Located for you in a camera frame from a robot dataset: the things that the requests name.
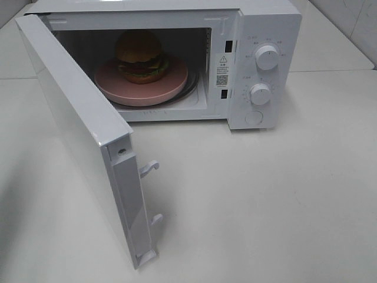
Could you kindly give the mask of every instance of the pink plate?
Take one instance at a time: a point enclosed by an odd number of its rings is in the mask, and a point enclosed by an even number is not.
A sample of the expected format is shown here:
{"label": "pink plate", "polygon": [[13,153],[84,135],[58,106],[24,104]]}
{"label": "pink plate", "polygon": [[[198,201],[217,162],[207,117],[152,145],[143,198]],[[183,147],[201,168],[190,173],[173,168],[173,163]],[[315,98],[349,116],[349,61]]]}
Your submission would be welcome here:
{"label": "pink plate", "polygon": [[128,106],[151,106],[176,96],[187,81],[188,71],[184,61],[169,57],[166,74],[153,83],[134,84],[118,71],[118,62],[112,59],[95,73],[97,87],[110,100]]}

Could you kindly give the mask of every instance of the microwave door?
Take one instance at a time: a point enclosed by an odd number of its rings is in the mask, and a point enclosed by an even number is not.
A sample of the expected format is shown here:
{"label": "microwave door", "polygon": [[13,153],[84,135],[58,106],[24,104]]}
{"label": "microwave door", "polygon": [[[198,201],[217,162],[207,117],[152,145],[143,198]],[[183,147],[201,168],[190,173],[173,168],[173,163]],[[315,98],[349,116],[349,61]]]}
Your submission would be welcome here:
{"label": "microwave door", "polygon": [[150,226],[161,217],[148,220],[140,177],[158,163],[138,168],[132,129],[38,16],[16,22],[62,140],[138,268],[156,256]]}

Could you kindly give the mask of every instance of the hamburger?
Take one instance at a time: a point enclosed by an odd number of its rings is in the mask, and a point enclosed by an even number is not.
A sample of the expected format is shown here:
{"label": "hamburger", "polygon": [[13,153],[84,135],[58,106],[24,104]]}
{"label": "hamburger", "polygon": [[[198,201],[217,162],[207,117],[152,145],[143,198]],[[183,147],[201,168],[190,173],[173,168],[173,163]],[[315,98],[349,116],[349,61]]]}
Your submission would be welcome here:
{"label": "hamburger", "polygon": [[144,29],[123,32],[115,44],[115,56],[119,72],[135,84],[159,80],[169,66],[158,38]]}

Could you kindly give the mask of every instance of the control panel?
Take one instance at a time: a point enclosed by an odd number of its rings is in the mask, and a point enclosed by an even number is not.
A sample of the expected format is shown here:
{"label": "control panel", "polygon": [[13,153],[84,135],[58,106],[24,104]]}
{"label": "control panel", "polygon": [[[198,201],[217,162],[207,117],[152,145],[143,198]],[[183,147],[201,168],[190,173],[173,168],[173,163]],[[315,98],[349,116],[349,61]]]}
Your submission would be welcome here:
{"label": "control panel", "polygon": [[231,129],[276,125],[300,21],[299,14],[242,16],[228,115]]}

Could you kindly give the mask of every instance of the white wall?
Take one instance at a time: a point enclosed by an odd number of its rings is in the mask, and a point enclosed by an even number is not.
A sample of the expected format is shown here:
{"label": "white wall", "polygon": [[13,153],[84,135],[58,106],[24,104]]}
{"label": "white wall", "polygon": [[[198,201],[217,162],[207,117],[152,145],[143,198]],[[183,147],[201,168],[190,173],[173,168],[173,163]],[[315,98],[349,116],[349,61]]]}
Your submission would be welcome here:
{"label": "white wall", "polygon": [[30,0],[0,0],[0,27],[30,2]]}
{"label": "white wall", "polygon": [[377,0],[310,1],[377,65]]}
{"label": "white wall", "polygon": [[377,0],[366,0],[351,40],[377,66]]}

